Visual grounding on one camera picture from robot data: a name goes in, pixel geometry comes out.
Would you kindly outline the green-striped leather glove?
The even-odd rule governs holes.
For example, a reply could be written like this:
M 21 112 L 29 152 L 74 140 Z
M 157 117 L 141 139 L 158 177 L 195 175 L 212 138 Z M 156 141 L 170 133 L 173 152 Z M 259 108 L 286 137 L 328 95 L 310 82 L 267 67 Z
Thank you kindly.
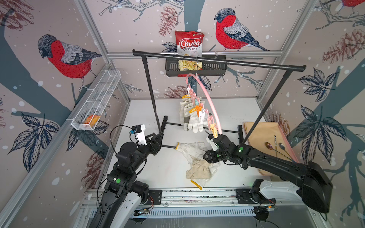
M 188 123 L 190 121 L 190 110 L 195 108 L 192 99 L 190 97 L 185 97 L 180 102 L 180 124 L 183 125 L 185 131 L 188 130 Z

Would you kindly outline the white yellow-trim work glove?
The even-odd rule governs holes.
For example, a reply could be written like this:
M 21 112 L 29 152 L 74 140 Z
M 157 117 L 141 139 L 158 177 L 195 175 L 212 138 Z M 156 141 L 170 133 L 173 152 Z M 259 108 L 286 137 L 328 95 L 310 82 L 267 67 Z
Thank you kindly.
M 188 130 L 192 130 L 194 133 L 203 132 L 204 127 L 208 127 L 207 119 L 204 118 L 203 122 L 200 123 L 200 119 L 197 115 L 196 108 L 189 111 L 190 119 L 188 123 Z

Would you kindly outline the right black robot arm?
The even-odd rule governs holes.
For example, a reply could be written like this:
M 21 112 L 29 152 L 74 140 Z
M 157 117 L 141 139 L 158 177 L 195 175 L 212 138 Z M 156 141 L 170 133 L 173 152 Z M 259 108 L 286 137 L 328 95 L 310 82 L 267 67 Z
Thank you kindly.
M 309 208 L 329 213 L 333 184 L 317 163 L 286 161 L 244 143 L 236 145 L 225 135 L 215 138 L 209 134 L 207 141 L 212 149 L 206 151 L 203 158 L 208 163 L 229 162 L 244 170 L 253 167 L 267 171 L 298 186 L 297 194 Z

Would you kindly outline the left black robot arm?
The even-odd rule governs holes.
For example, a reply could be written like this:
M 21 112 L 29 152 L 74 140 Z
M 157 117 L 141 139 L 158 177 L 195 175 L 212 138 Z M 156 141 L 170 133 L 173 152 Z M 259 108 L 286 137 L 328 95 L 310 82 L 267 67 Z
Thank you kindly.
M 120 147 L 90 228 L 123 228 L 135 209 L 147 201 L 149 186 L 137 180 L 137 169 L 150 154 L 158 154 L 162 141 L 163 133 L 151 134 L 145 145 L 126 142 Z

